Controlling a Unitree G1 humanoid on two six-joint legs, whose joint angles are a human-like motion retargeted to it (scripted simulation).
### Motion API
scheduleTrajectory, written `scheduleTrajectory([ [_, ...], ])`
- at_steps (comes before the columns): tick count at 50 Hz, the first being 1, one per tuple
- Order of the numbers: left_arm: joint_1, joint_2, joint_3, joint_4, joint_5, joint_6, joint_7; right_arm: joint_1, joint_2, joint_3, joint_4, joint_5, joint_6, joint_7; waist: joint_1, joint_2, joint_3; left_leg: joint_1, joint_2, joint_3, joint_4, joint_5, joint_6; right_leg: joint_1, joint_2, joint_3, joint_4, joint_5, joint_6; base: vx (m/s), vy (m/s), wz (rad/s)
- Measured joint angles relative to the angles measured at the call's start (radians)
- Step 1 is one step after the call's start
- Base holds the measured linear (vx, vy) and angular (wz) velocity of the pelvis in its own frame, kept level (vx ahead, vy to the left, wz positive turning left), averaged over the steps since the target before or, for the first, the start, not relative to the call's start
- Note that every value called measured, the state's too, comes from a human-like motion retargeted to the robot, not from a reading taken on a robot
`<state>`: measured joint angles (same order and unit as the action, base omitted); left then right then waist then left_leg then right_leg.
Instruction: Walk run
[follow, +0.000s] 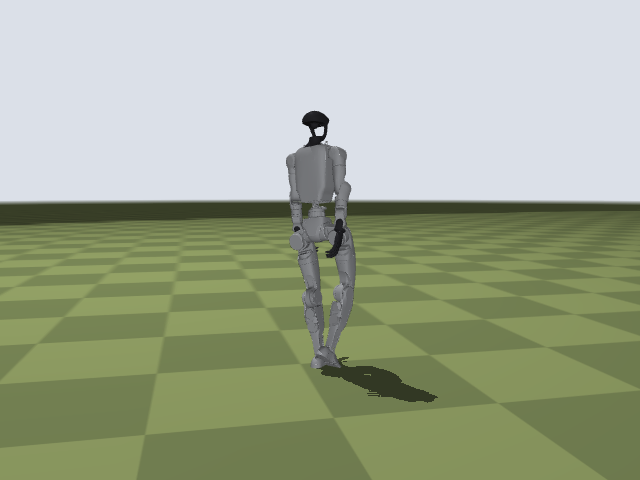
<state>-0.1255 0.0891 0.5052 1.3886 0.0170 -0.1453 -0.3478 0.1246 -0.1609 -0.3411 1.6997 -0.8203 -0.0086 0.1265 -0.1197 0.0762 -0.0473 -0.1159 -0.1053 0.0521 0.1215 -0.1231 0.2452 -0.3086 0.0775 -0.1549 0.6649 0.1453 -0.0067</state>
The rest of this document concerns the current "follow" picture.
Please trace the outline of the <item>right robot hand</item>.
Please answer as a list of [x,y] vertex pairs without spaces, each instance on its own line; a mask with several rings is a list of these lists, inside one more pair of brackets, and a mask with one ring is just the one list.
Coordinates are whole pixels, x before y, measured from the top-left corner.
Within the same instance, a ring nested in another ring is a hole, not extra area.
[[334,230],[336,232],[334,245],[333,245],[331,250],[326,251],[326,253],[329,253],[329,254],[326,254],[327,258],[335,257],[338,254],[339,248],[341,247],[342,239],[343,239],[343,233],[345,233],[345,231],[346,231],[345,229],[343,229],[343,220],[342,219],[338,219],[336,221]]

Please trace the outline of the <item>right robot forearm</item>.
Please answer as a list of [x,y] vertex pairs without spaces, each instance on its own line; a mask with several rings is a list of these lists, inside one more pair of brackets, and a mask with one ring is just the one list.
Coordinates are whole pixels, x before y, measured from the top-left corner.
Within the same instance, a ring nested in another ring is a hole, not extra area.
[[339,189],[339,194],[335,196],[335,221],[338,219],[343,220],[343,229],[346,228],[346,217],[347,217],[347,203],[349,199],[349,195],[351,192],[351,186],[348,182],[343,182]]

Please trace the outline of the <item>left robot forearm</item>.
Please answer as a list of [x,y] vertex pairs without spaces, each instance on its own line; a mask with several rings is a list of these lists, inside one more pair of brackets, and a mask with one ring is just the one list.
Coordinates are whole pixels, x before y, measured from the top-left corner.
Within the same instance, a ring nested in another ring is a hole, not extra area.
[[291,217],[292,217],[292,223],[293,223],[293,227],[292,227],[293,232],[295,232],[294,227],[296,226],[300,227],[300,229],[303,229],[302,203],[300,203],[299,201],[294,202],[291,200],[291,191],[290,191],[290,209],[291,209]]

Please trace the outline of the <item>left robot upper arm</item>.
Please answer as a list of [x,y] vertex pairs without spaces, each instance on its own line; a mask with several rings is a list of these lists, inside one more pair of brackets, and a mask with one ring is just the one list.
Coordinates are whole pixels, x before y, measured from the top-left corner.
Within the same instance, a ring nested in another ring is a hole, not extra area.
[[288,167],[289,174],[289,184],[291,187],[291,200],[292,201],[300,201],[299,194],[296,190],[296,178],[295,178],[295,154],[292,153],[286,158],[286,165]]

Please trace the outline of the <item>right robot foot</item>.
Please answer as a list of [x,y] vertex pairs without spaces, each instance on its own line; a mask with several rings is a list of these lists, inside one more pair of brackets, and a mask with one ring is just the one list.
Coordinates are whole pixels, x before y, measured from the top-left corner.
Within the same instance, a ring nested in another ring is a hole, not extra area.
[[337,367],[337,368],[341,367],[341,365],[338,362],[338,359],[336,357],[336,354],[333,354],[329,350],[329,347],[326,347],[326,346],[320,347],[319,350],[316,353],[316,356],[319,357],[320,359],[322,359],[323,362],[328,366],[333,366],[333,367]]

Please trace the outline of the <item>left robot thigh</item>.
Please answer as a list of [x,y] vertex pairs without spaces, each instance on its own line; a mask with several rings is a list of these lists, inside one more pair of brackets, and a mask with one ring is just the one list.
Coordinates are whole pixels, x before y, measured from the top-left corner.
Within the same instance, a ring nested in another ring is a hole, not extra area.
[[290,246],[298,250],[298,263],[306,285],[304,300],[306,305],[316,307],[322,302],[320,291],[320,270],[317,251],[314,242],[306,242],[303,238],[303,229],[291,235]]

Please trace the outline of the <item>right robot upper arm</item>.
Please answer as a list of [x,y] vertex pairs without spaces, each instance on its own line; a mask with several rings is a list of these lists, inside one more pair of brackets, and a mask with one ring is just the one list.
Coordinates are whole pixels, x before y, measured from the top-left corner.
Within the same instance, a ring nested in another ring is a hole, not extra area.
[[344,149],[337,146],[328,146],[327,150],[328,157],[332,160],[334,192],[338,195],[341,184],[346,182],[344,178],[346,175],[347,153]]

